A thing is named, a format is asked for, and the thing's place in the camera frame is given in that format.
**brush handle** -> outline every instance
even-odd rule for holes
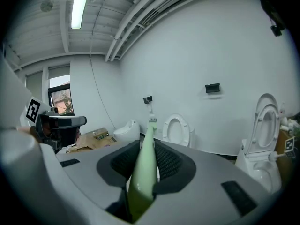
[[[147,104],[148,110],[150,114],[153,114],[151,103]]]
[[[152,204],[153,185],[158,180],[153,131],[153,127],[149,126],[129,185],[128,203],[133,222]]]

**toilet bowl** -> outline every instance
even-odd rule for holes
[[[235,165],[258,181],[267,191],[281,188],[276,161],[269,160],[274,152],[279,133],[279,110],[275,98],[263,94],[257,103],[248,139],[242,140]]]
[[[195,129],[180,114],[172,114],[164,123],[163,141],[195,147]]]
[[[124,127],[113,132],[114,137],[120,142],[133,142],[140,139],[140,125],[135,120],[130,120]]]

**cardboard box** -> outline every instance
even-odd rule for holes
[[[81,135],[77,140],[77,145],[69,148],[67,152],[80,152],[92,149],[100,149],[103,147],[118,145],[119,142],[113,136],[106,136],[100,140],[95,139],[87,134]]]
[[[290,138],[292,137],[290,137],[286,131],[279,131],[279,136],[275,147],[275,151],[278,154],[282,154],[285,152],[285,142]],[[285,187],[293,173],[294,164],[292,162],[292,159],[287,156],[278,157],[276,163],[280,173],[282,187]]]
[[[89,133],[86,133],[85,135],[100,140],[100,139],[102,139],[104,137],[107,137],[109,134],[108,134],[108,131],[106,130],[106,128],[103,127],[103,128],[91,131]]]

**tree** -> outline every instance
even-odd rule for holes
[[[61,115],[68,114],[68,113],[74,113],[71,98],[67,94],[62,95],[62,101],[64,102],[66,108],[61,113]]]

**window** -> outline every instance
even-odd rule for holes
[[[62,116],[74,116],[70,92],[70,67],[49,69],[49,104]]]
[[[60,115],[74,116],[70,92],[70,83],[54,88],[49,88],[48,94],[50,106],[57,107],[58,113]]]

